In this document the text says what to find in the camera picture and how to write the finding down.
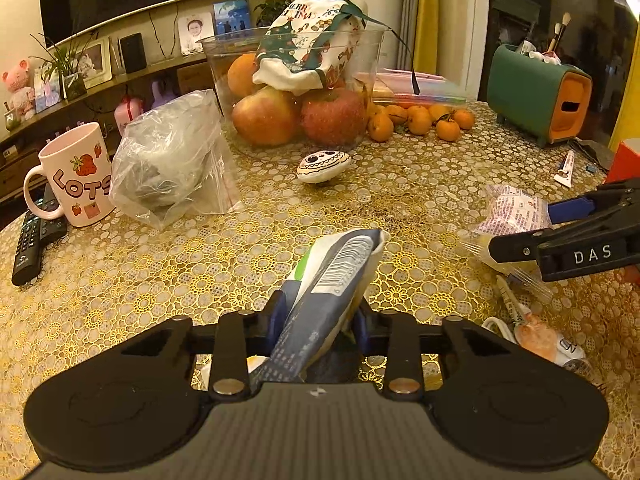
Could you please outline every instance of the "strawberry mug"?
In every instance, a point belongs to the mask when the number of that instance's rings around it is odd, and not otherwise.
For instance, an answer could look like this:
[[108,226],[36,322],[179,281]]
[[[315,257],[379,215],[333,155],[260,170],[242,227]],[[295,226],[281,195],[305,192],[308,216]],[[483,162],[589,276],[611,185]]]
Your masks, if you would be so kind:
[[[114,209],[109,200],[111,161],[100,124],[87,123],[53,139],[38,154],[40,165],[24,178],[24,199],[34,215],[53,220],[66,215],[75,227],[102,220]],[[35,174],[47,177],[60,206],[44,211],[33,203],[29,180]]]

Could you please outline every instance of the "framed photo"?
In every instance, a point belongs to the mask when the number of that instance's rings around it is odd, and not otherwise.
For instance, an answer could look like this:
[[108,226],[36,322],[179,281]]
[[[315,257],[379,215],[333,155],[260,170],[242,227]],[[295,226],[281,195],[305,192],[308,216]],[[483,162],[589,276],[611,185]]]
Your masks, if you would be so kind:
[[252,28],[249,4],[246,0],[227,0],[213,4],[216,34]]
[[111,75],[111,56],[109,37],[91,41],[82,56],[78,57],[78,72],[84,79],[84,86],[91,88],[109,81]]
[[197,41],[214,35],[213,19],[210,12],[198,12],[178,18],[180,50],[184,56],[202,52],[202,45]]
[[60,76],[58,71],[54,70],[51,74],[51,78],[47,82],[43,79],[43,74],[49,67],[49,63],[43,63],[43,65],[36,70],[33,74],[33,89],[36,94],[36,113],[40,113],[43,110],[53,106],[60,102],[62,92],[60,91]]

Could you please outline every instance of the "floral tablecloth pattern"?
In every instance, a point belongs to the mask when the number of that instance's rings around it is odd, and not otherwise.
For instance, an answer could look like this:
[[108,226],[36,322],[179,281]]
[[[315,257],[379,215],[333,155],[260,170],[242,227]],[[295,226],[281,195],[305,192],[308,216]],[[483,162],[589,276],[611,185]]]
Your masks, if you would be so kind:
[[[593,189],[603,174],[576,158],[574,184],[553,176],[566,146],[540,150],[472,105],[476,126],[453,144],[395,134],[366,140],[352,167],[319,186],[296,179],[306,153],[282,160],[236,154],[244,211],[184,217],[163,232],[115,211],[100,223],[70,228],[45,254],[33,283],[10,275],[22,217],[0,233],[0,478],[38,463],[22,423],[33,389],[145,328],[177,314],[197,324],[238,308],[261,309],[318,237],[359,226],[386,229],[378,275],[367,293],[376,308],[439,323],[457,313],[475,322],[508,319],[495,272],[458,242],[483,215],[486,184],[507,183],[550,202]],[[548,304],[520,299],[583,346],[610,385],[610,424],[596,463],[612,478],[640,478],[640,296],[620,272],[550,284]],[[210,356],[199,356],[199,370]],[[436,356],[424,355],[427,384],[438,383]],[[385,359],[371,357],[360,377],[380,383]],[[204,387],[199,371],[194,386]],[[380,446],[384,446],[384,437]]]

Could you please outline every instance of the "clear glass container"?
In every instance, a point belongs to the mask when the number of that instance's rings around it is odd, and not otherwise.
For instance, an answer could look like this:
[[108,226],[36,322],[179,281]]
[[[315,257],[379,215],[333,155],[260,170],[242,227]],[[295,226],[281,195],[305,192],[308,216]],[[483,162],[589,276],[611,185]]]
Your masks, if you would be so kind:
[[[367,107],[376,78],[380,44],[388,30],[370,27],[355,32],[359,35],[357,44],[337,79],[324,79],[323,74],[324,89],[300,95],[252,84],[252,70],[257,70],[255,53],[269,30],[267,27],[201,40],[230,142],[249,156],[286,162],[297,162],[308,153],[322,149],[346,152],[357,146],[366,134]],[[295,46],[305,42],[300,39],[305,34],[270,34],[270,44],[292,45],[287,53],[299,59],[302,55],[295,56],[299,50]],[[337,57],[343,56],[345,50],[345,45],[334,41],[332,46],[312,48],[309,55],[318,51],[321,56],[329,53]],[[284,50],[263,52],[268,58],[269,54],[282,54]],[[234,64],[241,56],[243,59]]]

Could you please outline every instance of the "christmas cloth bag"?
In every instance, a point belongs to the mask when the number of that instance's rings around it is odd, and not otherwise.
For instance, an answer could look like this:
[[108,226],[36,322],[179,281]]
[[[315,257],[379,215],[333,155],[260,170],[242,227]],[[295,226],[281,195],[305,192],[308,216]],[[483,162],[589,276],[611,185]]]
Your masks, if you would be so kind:
[[365,27],[364,0],[294,0],[256,53],[254,83],[301,95],[332,88]]

